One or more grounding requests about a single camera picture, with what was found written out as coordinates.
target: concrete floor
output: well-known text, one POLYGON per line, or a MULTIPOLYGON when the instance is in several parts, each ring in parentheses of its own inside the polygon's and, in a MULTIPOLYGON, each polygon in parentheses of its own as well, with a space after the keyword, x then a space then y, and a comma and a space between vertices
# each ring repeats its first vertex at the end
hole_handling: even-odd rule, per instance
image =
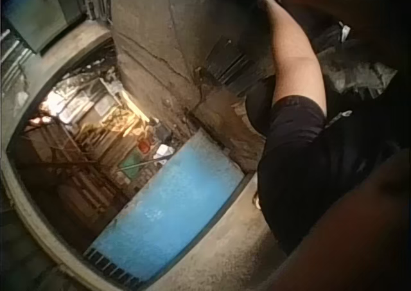
POLYGON ((285 260, 252 203, 257 175, 217 224, 147 291, 268 290, 285 260))

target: light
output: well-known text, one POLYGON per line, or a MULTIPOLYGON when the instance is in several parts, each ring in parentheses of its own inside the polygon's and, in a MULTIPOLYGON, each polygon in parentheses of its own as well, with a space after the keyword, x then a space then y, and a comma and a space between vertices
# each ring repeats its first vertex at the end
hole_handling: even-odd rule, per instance
POLYGON ((47 95, 44 105, 52 116, 56 116, 64 108, 64 104, 62 103, 63 101, 64 98, 61 97, 61 95, 51 91, 47 95))
POLYGON ((41 118, 41 120, 43 121, 43 123, 48 124, 51 122, 51 118, 49 116, 43 116, 41 118))

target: metal grate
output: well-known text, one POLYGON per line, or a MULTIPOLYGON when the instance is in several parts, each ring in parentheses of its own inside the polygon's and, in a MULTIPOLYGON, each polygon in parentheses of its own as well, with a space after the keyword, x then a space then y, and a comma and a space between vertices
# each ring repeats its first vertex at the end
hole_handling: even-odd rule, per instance
POLYGON ((138 290, 143 284, 140 279, 119 268, 115 263, 94 248, 87 249, 83 255, 85 259, 105 277, 113 279, 129 290, 138 290))
POLYGON ((265 72, 240 48, 225 37, 214 45, 205 61, 205 70, 236 96, 244 96, 264 79, 265 72))

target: concrete wall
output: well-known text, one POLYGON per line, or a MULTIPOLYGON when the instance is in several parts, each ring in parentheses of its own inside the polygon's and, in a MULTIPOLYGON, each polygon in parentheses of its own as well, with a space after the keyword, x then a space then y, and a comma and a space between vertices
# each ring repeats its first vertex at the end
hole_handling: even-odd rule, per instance
POLYGON ((112 0, 119 68, 139 107, 181 139, 196 131, 187 117, 192 111, 195 121, 246 172, 256 169, 261 138, 232 110, 238 101, 234 95, 214 88, 214 95, 206 97, 210 85, 196 78, 193 82, 192 75, 222 35, 241 41, 267 74, 272 71, 268 28, 249 13, 250 3, 237 0, 112 0), (207 101, 193 110, 200 99, 207 101))

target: debris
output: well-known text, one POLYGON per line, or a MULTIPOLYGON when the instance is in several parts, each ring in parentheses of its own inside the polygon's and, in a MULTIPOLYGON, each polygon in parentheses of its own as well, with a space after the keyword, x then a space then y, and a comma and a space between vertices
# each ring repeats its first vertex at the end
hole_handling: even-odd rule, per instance
MULTIPOLYGON (((171 146, 162 144, 154 154, 153 159, 170 156, 171 154, 174 154, 174 151, 174 148, 172 148, 171 146)), ((164 166, 167 163, 167 160, 161 160, 159 161, 159 163, 164 166)))

